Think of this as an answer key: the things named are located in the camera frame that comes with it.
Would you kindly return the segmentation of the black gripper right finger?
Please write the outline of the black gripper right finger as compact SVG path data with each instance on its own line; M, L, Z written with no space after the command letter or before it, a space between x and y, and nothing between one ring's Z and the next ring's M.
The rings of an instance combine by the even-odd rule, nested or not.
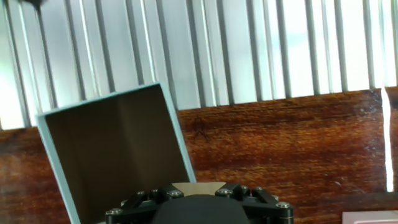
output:
M215 196L226 197L238 202L249 223L294 224L294 208L288 202L279 201L262 187L253 189L226 183L215 191Z

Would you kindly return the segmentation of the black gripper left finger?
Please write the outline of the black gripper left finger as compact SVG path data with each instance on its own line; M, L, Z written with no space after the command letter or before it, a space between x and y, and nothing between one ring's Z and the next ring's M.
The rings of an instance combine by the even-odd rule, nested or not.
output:
M149 191L138 191L120 207L105 212L105 223L147 223L165 202L182 197L184 193L172 184Z

